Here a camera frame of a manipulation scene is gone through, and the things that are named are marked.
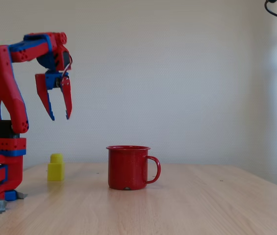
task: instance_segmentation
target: red robotic arm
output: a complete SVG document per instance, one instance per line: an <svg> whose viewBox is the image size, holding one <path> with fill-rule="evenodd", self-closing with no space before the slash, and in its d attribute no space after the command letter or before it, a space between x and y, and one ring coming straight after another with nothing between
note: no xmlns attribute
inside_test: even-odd
<svg viewBox="0 0 277 235"><path fill-rule="evenodd" d="M9 46L0 46L0 105L3 102L11 120L1 120L0 114L0 198L17 199L14 189L22 182L23 155L26 154L26 139L21 133L29 129L25 103L14 79L12 63L37 58L45 67L45 74L36 74L37 93L49 116L54 120L48 90L60 88L67 109L67 119L72 111L71 85L67 70L72 58L66 44L65 33L31 33L23 41Z"/></svg>
<svg viewBox="0 0 277 235"><path fill-rule="evenodd" d="M48 69L46 75L36 75L37 92L48 114L54 120L47 90L60 87L67 108L67 118L70 117L71 86L66 71L71 69L72 58L63 46L66 41L65 33L31 33L25 35L22 42L0 46L0 104L3 102L9 111L15 133L25 133L29 128L25 104L13 75L12 63L15 62L37 58Z"/></svg>

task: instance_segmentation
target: mug handle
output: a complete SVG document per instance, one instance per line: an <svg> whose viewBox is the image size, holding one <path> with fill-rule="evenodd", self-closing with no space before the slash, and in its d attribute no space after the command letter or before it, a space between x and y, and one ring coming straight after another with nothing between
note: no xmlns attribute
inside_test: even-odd
<svg viewBox="0 0 277 235"><path fill-rule="evenodd" d="M159 179L160 173L161 173L161 165L157 158L153 156L146 156L146 158L153 160L157 164L157 174L156 177L153 180L147 181L146 184L152 184L156 182Z"/></svg>

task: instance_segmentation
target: white wall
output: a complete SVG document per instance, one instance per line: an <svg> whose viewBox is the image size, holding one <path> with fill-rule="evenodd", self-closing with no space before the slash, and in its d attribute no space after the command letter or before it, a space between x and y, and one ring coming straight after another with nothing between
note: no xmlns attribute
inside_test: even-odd
<svg viewBox="0 0 277 235"><path fill-rule="evenodd" d="M60 91L55 122L36 94L43 67L14 67L30 122L25 167L53 152L106 162L106 146L140 144L162 163L234 164L277 183L277 18L263 3L0 0L0 44L64 31L74 59L69 121Z"/></svg>

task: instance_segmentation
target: mug rim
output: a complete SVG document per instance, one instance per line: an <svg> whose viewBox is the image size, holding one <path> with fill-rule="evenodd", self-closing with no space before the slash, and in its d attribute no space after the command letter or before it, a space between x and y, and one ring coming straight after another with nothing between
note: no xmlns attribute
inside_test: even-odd
<svg viewBox="0 0 277 235"><path fill-rule="evenodd" d="M149 150L150 147L139 146L139 145L111 145L106 149L117 150L117 151L139 151L139 150Z"/></svg>

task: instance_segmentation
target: red mug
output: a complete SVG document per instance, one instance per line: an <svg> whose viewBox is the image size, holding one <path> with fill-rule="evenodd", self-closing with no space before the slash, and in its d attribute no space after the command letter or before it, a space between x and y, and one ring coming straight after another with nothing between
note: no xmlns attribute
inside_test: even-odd
<svg viewBox="0 0 277 235"><path fill-rule="evenodd" d="M138 190L147 184L156 182L161 173L157 158L148 156L149 147L143 146L109 146L108 184L117 190ZM156 177L147 181L148 159L157 164Z"/></svg>

